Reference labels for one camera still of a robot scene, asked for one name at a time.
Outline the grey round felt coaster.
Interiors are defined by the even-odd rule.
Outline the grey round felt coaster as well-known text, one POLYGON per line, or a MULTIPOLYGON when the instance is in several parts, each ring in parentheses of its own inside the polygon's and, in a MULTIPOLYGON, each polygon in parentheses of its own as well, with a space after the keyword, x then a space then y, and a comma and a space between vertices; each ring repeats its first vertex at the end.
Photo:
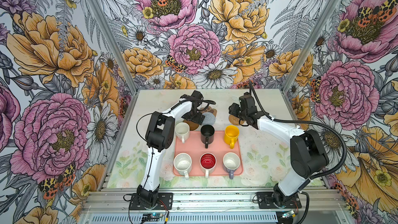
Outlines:
POLYGON ((216 116, 213 113, 206 112, 203 113, 204 120, 202 125, 214 125, 216 122, 216 116))

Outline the brown round coaster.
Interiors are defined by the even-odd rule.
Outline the brown round coaster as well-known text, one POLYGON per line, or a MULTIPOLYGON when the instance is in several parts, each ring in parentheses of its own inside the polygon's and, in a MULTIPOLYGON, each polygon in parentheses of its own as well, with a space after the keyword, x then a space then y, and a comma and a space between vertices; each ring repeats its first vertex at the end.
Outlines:
POLYGON ((189 125, 190 131, 194 131, 200 126, 199 124, 188 120, 184 120, 183 122, 189 125))

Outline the woven rattan round coaster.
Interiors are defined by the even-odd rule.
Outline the woven rattan round coaster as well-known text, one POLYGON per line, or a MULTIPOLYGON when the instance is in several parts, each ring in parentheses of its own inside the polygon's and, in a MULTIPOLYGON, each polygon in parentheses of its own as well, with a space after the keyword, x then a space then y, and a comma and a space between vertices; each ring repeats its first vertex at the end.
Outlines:
POLYGON ((232 125, 235 125, 235 126, 239 126, 240 125, 240 120, 239 120, 239 118, 238 117, 235 117, 235 116, 233 116, 233 115, 229 115, 229 122, 232 124, 232 125))

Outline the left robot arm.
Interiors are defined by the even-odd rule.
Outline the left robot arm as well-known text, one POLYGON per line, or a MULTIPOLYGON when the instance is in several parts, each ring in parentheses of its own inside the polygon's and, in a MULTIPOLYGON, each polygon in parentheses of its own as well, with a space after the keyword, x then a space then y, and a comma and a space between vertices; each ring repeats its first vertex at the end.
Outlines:
POLYGON ((148 114, 150 120, 143 140, 148 147, 148 159, 142 182, 137 188, 134 200, 145 208, 154 208, 159 200, 160 169, 165 151, 174 140, 175 121, 179 118, 197 124, 204 121, 203 111, 215 105, 215 101, 205 100, 200 91, 184 94, 179 101, 167 110, 148 114))

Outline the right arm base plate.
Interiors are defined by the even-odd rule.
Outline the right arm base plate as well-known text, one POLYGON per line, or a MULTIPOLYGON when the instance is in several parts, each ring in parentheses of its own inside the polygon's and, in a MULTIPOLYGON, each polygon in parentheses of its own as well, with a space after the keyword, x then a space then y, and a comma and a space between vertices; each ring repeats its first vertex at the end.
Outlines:
POLYGON ((286 197, 278 192, 257 192, 254 201, 257 202, 259 209, 302 208, 302 203, 298 194, 286 197))

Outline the brown paw shaped coaster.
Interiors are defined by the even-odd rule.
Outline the brown paw shaped coaster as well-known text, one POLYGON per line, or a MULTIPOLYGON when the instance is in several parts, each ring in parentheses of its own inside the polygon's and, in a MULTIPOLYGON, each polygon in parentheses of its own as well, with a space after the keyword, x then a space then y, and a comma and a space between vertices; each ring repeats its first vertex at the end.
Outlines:
POLYGON ((210 107, 210 106, 208 106, 207 108, 205 108, 203 111, 202 111, 202 114, 212 114, 214 117, 217 117, 217 110, 215 109, 215 108, 212 108, 212 107, 210 107))

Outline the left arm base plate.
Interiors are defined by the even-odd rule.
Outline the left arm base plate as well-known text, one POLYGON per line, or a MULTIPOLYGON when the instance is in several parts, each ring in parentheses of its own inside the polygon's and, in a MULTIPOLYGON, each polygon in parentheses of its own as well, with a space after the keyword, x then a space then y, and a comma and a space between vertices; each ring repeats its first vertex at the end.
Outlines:
POLYGON ((129 210, 171 210, 173 206, 173 196, 173 193, 139 194, 138 196, 133 196, 129 204, 129 210))

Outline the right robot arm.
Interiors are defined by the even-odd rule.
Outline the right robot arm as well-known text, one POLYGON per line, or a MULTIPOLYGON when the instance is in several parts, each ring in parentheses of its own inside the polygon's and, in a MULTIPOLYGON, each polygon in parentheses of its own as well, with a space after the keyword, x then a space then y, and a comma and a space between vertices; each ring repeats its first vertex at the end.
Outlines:
POLYGON ((310 177, 329 164, 329 158, 319 134, 293 127, 292 121, 279 120, 256 106, 258 98, 246 92, 239 103, 229 106, 229 114, 244 121, 248 126, 264 131, 290 146, 291 170, 274 186, 272 201, 276 207, 285 207, 311 181, 310 177))

